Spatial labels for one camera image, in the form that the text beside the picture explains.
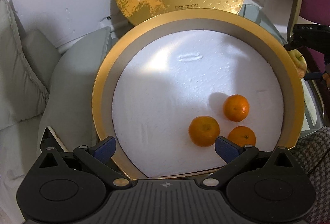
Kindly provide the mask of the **yellow red apple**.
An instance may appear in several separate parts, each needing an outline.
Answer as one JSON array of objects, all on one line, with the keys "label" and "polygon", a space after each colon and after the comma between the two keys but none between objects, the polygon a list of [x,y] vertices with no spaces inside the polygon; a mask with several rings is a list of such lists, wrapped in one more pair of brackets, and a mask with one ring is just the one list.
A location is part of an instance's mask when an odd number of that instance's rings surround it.
[{"label": "yellow red apple", "polygon": [[296,67],[299,78],[303,79],[307,71],[307,64],[304,56],[297,49],[288,51],[288,54]]}]

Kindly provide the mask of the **lower right orange mandarin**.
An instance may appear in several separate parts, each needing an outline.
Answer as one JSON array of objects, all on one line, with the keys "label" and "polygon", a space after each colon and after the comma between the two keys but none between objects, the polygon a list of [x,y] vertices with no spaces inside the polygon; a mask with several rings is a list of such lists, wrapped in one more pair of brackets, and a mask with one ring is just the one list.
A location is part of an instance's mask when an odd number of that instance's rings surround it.
[{"label": "lower right orange mandarin", "polygon": [[232,129],[228,135],[228,140],[240,147],[244,145],[256,145],[255,133],[246,126],[237,126]]}]

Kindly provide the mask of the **orange mandarin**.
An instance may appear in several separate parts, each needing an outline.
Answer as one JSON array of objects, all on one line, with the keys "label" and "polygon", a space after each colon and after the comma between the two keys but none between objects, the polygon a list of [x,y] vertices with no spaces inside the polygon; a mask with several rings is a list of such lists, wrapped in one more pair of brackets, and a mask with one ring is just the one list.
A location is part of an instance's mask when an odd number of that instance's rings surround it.
[{"label": "orange mandarin", "polygon": [[220,135],[218,122],[210,116],[194,118],[189,125],[189,136],[192,142],[201,147],[209,147]]},{"label": "orange mandarin", "polygon": [[223,104],[224,116],[230,121],[241,122],[250,112],[248,100],[239,94],[229,96]]},{"label": "orange mandarin", "polygon": [[237,126],[232,129],[228,135],[228,140],[240,147],[244,145],[256,145],[255,133],[246,126]]}]

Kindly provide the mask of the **left orange mandarin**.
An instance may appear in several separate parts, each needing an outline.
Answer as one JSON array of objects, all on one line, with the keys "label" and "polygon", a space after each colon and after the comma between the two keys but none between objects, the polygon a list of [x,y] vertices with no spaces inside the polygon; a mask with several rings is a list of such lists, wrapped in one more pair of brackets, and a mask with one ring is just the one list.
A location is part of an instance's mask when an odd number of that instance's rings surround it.
[{"label": "left orange mandarin", "polygon": [[201,147],[209,147],[220,135],[218,122],[210,116],[194,118],[189,125],[189,136],[192,142]]}]

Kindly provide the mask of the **upper right orange mandarin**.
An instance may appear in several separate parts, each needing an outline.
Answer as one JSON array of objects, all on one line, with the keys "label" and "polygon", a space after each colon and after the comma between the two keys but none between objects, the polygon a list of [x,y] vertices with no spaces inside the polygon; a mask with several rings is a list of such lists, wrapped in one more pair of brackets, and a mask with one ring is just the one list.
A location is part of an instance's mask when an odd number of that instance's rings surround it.
[{"label": "upper right orange mandarin", "polygon": [[239,94],[229,96],[223,104],[224,116],[230,121],[241,122],[250,112],[248,100]]}]

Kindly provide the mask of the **grey sofa cushion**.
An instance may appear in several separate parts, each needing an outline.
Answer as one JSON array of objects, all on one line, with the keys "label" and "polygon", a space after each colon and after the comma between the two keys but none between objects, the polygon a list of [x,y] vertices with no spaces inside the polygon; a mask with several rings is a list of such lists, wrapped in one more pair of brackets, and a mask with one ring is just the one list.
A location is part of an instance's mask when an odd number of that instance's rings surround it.
[{"label": "grey sofa cushion", "polygon": [[96,143],[92,91],[97,72],[111,47],[111,29],[104,27],[89,33],[62,55],[51,76],[38,141],[50,126],[69,151]]}]

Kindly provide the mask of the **houndstooth fabric seat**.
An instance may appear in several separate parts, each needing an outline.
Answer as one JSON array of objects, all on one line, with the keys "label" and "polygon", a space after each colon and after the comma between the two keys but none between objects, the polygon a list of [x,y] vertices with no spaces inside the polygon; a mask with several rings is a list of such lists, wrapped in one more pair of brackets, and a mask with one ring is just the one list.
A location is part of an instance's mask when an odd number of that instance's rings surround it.
[{"label": "houndstooth fabric seat", "polygon": [[299,140],[290,150],[316,190],[316,203],[307,218],[309,223],[329,223],[329,148],[329,127],[324,127]]}]

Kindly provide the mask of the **glass side table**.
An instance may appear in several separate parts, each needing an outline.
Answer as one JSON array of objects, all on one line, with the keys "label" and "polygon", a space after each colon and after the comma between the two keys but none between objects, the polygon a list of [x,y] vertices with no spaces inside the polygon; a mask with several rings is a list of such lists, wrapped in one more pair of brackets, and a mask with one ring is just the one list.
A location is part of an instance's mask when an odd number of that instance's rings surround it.
[{"label": "glass side table", "polygon": [[306,139],[325,127],[325,107],[314,81],[299,79],[283,46],[287,44],[279,30],[256,5],[244,4],[239,15],[244,22],[241,34],[269,64],[280,83],[284,102],[283,134],[280,145],[293,146],[294,142]]}]

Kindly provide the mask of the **white foam insert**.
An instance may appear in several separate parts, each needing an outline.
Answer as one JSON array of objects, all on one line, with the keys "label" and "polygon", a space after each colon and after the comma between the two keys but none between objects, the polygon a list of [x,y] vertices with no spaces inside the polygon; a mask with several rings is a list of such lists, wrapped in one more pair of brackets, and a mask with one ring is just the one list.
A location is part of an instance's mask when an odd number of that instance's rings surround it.
[{"label": "white foam insert", "polygon": [[112,119],[119,144],[150,178],[222,166],[214,147],[196,146],[188,129],[195,117],[210,116],[227,136],[237,124],[222,106],[234,94],[250,104],[242,125],[255,133],[257,148],[272,151],[284,105],[269,63],[250,45],[220,32],[161,37],[132,58],[116,85]]}]

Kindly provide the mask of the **round gold gift box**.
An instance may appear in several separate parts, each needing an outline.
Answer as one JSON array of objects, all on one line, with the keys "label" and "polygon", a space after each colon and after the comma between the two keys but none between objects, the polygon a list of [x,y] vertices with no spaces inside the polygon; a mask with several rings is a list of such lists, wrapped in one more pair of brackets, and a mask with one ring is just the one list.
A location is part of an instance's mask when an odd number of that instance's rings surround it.
[{"label": "round gold gift box", "polygon": [[250,104],[242,125],[254,131],[259,150],[295,146],[304,93],[283,45],[236,14],[187,9],[121,37],[96,76],[92,114],[99,138],[116,139],[112,160],[129,178],[184,177],[224,165],[188,129],[195,117],[210,116],[227,136],[237,124],[222,106],[234,94]]}]

